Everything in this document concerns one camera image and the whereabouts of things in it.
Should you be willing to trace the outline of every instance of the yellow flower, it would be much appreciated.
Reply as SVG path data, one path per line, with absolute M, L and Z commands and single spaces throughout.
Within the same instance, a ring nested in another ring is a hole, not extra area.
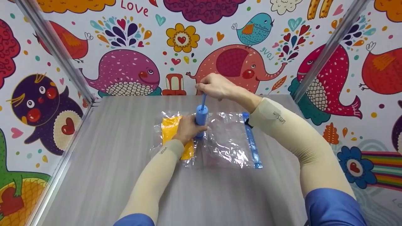
M 176 52 L 189 53 L 192 48 L 198 47 L 200 36 L 195 33 L 194 26 L 188 26 L 184 29 L 181 23 L 177 23 L 175 28 L 168 28 L 166 34 L 169 37 L 167 44 L 173 47 Z

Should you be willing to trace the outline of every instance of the beige arm sleeve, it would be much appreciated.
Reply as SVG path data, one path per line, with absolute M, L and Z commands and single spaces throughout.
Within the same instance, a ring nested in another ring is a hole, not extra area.
M 145 214 L 154 224 L 158 219 L 159 199 L 172 178 L 177 161 L 184 151 L 179 140 L 170 140 L 146 165 L 130 195 L 120 218 L 130 214 Z
M 331 146 L 304 119 L 277 102 L 263 98 L 248 123 L 260 128 L 299 159 L 304 197 L 317 188 L 333 188 L 355 198 Z

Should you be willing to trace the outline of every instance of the vacuum storage bag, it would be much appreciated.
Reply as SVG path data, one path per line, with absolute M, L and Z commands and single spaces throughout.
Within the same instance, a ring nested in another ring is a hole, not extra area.
M 177 131 L 186 112 L 162 112 L 154 126 L 154 156 Z M 244 124 L 248 113 L 209 113 L 203 138 L 185 145 L 180 164 L 185 167 L 262 168 L 251 128 Z

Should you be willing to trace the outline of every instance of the gray table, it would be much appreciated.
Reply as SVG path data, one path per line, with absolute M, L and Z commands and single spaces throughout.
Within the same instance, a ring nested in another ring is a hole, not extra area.
M 289 95 L 271 99 L 300 114 Z M 150 157 L 161 111 L 194 112 L 201 96 L 105 97 L 85 120 L 62 180 L 39 225 L 111 226 Z M 207 99 L 210 112 L 240 112 Z M 263 169 L 176 168 L 161 201 L 159 226 L 292 226 L 307 219 L 297 159 L 253 129 Z

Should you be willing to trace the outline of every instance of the blue flower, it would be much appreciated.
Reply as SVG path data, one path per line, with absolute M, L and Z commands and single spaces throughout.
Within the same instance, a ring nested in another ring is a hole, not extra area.
M 377 183 L 377 178 L 371 171 L 374 168 L 373 162 L 366 158 L 362 159 L 358 147 L 349 149 L 343 146 L 336 156 L 340 160 L 339 164 L 349 183 L 356 183 L 361 189 L 366 189 L 367 184 Z

